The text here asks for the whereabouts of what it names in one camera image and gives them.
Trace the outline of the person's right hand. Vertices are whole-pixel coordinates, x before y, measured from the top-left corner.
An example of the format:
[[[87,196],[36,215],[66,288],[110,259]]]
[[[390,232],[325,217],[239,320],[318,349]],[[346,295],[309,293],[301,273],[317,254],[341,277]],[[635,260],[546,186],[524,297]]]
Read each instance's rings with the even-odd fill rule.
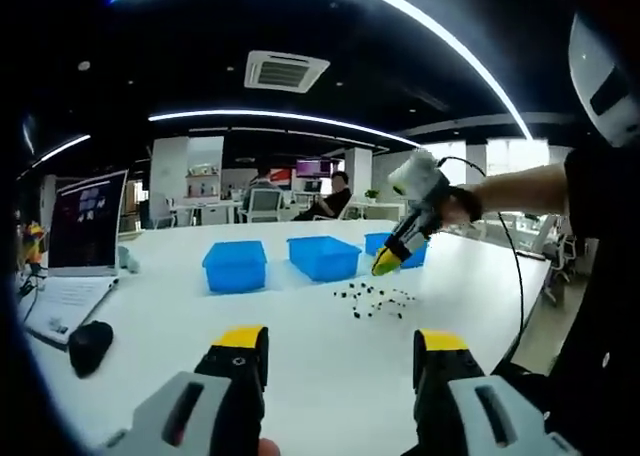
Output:
[[[483,215],[480,198],[464,187],[451,186],[440,205],[442,227],[462,225],[479,220]]]

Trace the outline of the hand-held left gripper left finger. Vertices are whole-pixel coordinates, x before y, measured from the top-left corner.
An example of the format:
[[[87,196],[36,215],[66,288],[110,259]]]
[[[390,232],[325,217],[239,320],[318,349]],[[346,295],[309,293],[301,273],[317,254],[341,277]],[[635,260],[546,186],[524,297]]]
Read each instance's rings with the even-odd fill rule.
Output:
[[[133,413],[104,455],[257,455],[265,415],[268,328],[226,331],[195,369],[173,376]]]

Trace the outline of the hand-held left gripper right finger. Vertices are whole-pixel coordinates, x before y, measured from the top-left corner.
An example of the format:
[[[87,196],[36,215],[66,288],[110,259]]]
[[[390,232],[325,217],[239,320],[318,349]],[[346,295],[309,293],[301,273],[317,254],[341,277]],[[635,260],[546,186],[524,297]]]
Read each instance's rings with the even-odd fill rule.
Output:
[[[577,455],[500,376],[487,376],[453,333],[413,338],[415,455]]]

